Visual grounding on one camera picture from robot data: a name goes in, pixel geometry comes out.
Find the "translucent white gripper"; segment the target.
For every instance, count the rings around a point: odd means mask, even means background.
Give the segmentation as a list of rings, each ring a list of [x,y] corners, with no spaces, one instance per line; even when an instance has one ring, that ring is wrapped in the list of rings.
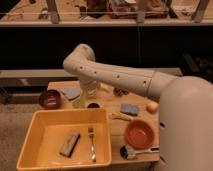
[[[80,77],[79,83],[85,98],[93,98],[100,88],[100,82],[90,78]]]

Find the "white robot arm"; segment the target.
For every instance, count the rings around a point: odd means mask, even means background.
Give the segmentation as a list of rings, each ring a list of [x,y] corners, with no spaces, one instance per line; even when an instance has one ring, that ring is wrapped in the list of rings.
[[[157,171],[213,171],[213,84],[195,76],[101,64],[93,49],[78,45],[64,69],[92,90],[99,82],[159,104]]]

